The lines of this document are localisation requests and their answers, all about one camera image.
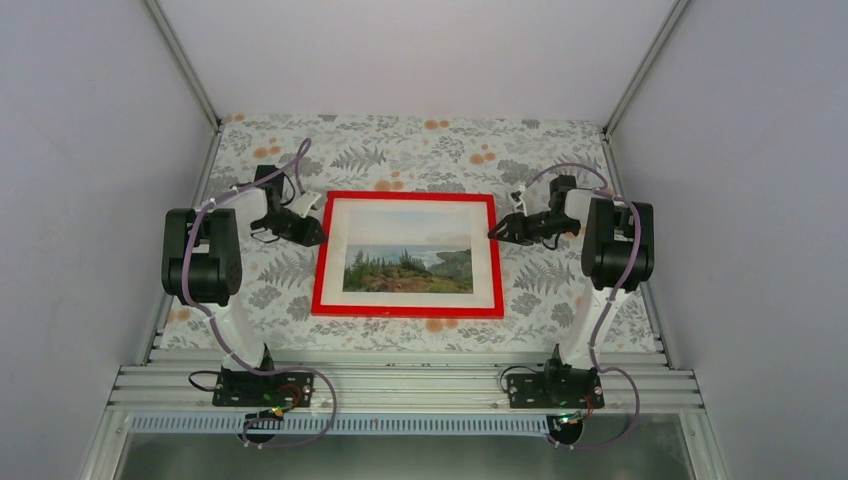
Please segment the landscape photo print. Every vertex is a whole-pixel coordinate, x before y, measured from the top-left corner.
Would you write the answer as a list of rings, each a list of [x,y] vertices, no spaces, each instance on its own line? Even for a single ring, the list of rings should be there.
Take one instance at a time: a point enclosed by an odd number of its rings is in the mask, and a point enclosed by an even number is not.
[[[470,214],[365,211],[349,216],[344,292],[471,294]]]

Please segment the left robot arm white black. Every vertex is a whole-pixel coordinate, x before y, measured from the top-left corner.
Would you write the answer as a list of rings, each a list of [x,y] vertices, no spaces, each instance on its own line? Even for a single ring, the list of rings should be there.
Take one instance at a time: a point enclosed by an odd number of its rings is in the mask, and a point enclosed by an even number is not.
[[[251,326],[239,297],[242,242],[258,233],[315,247],[327,237],[312,216],[321,196],[282,169],[261,165],[249,183],[235,184],[196,208],[165,215],[161,282],[166,294],[203,315],[224,352],[213,393],[227,390],[263,405],[278,391],[267,344]]]

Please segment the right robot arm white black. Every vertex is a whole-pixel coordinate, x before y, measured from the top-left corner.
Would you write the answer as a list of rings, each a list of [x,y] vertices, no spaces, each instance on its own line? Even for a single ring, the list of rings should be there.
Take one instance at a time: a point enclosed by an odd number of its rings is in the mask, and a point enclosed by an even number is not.
[[[488,236],[529,246],[565,233],[584,235],[582,303],[570,337],[554,347],[542,370],[520,375],[508,387],[514,407],[602,407],[607,370],[599,362],[601,344],[612,319],[654,270],[652,205],[580,188],[571,175],[550,181],[546,211],[508,214]]]

